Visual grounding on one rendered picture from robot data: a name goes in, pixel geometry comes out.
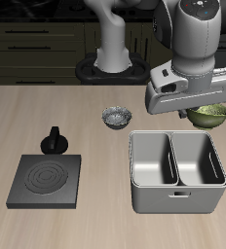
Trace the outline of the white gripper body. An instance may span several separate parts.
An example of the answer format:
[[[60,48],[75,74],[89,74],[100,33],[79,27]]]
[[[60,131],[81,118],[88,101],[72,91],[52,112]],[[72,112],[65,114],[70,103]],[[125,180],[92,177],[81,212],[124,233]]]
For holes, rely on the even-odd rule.
[[[187,92],[188,81],[168,68],[154,68],[145,92],[149,114],[161,114],[226,102],[226,67],[213,70],[211,84],[199,92]]]

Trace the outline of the green bowl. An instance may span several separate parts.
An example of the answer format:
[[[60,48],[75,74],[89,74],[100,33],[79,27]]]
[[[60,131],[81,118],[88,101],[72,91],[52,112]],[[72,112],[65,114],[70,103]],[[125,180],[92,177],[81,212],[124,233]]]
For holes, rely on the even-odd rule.
[[[226,107],[222,104],[211,104],[186,110],[188,120],[199,129],[213,129],[226,120]]]

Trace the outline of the white basket with two bins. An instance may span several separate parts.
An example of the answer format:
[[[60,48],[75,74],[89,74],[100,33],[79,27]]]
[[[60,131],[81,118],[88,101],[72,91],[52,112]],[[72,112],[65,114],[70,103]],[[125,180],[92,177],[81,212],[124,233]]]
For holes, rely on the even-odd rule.
[[[135,130],[129,158],[132,208],[140,214],[211,213],[226,189],[206,131]]]

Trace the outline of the small grey fluted dish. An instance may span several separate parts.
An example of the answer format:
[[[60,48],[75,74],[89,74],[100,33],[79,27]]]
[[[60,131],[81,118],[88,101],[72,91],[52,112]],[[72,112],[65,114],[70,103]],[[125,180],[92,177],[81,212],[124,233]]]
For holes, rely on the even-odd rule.
[[[132,113],[121,106],[106,108],[101,115],[103,122],[110,128],[118,130],[126,127],[132,119]]]

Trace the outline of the round black knob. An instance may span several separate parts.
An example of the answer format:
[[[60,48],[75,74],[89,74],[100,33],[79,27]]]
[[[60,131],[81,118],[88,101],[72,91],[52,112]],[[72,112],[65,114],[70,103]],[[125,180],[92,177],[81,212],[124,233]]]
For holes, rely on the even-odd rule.
[[[67,139],[59,133],[59,127],[53,126],[50,135],[41,142],[41,151],[44,154],[63,154],[68,148]]]

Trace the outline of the dark grey stove plate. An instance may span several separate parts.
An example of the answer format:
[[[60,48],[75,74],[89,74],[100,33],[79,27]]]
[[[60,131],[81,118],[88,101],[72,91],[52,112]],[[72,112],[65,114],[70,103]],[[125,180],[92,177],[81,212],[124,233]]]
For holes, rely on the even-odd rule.
[[[80,155],[22,155],[8,209],[75,209]]]

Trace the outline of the dark kitchen cupboards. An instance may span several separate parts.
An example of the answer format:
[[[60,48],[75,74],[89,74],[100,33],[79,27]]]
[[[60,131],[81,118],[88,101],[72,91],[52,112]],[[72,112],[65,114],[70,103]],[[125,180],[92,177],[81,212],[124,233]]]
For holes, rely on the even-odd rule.
[[[153,35],[153,10],[114,8],[126,22],[126,47],[153,68],[171,51]],[[100,47],[100,26],[83,0],[0,0],[0,85],[80,85],[75,67]],[[226,66],[226,34],[217,67]]]

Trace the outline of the flat black base plate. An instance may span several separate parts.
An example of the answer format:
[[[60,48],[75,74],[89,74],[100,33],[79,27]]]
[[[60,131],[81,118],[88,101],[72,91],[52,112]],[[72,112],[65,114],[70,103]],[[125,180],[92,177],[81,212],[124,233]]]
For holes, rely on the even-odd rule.
[[[150,77],[150,65],[139,53],[130,53],[132,66],[119,73],[103,72],[94,66],[96,53],[87,53],[86,57],[76,65],[76,77],[82,85],[94,86],[129,86],[144,85]]]

